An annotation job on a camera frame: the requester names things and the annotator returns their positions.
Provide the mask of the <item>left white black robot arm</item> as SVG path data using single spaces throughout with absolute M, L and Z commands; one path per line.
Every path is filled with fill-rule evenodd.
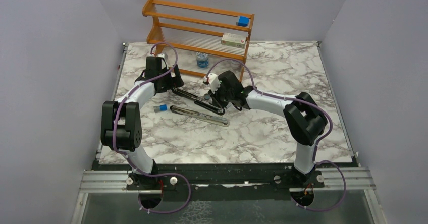
M 117 101 L 105 101 L 101 110 L 100 141 L 122 155 L 139 182 L 147 189 L 157 186 L 159 174 L 155 161 L 148 156 L 143 138 L 140 110 L 157 94 L 183 86 L 178 66 L 169 68 L 164 53 L 149 55 L 146 67 L 131 90 Z

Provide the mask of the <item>blue grey small cylinder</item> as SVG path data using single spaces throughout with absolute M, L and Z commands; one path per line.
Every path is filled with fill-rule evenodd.
M 166 104 L 156 105 L 156 106 L 153 107 L 153 111 L 155 113 L 162 112 L 162 111 L 167 111 L 167 110 L 168 110 L 168 106 Z

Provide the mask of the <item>black stapler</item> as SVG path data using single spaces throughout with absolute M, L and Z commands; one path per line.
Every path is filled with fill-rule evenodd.
M 175 95 L 178 95 L 180 97 L 184 97 L 186 99 L 192 100 L 197 106 L 202 107 L 212 113 L 215 113 L 217 115 L 223 115 L 226 111 L 223 108 L 214 106 L 211 104 L 207 99 L 204 99 L 202 97 L 199 97 L 197 95 L 191 94 L 187 91 L 184 91 L 179 88 L 174 88 L 171 90 Z

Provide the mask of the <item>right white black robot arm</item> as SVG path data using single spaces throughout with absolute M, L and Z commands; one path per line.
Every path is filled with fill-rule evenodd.
M 303 92 L 291 98 L 259 93 L 253 86 L 244 87 L 231 71 L 220 75 L 209 73 L 203 82 L 210 86 L 208 93 L 215 106 L 226 108 L 232 105 L 239 111 L 262 110 L 283 117 L 291 136 L 297 142 L 292 183 L 304 187 L 311 181 L 310 172 L 315 168 L 315 143 L 324 132 L 328 119 L 308 93 Z

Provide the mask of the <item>silver chrome stapler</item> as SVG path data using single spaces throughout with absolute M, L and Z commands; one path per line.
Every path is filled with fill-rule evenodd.
M 177 107 L 175 105 L 170 106 L 170 110 L 175 114 L 193 117 L 200 121 L 212 123 L 215 125 L 223 127 L 228 127 L 230 125 L 229 121 L 223 117 L 211 116 L 198 111 Z

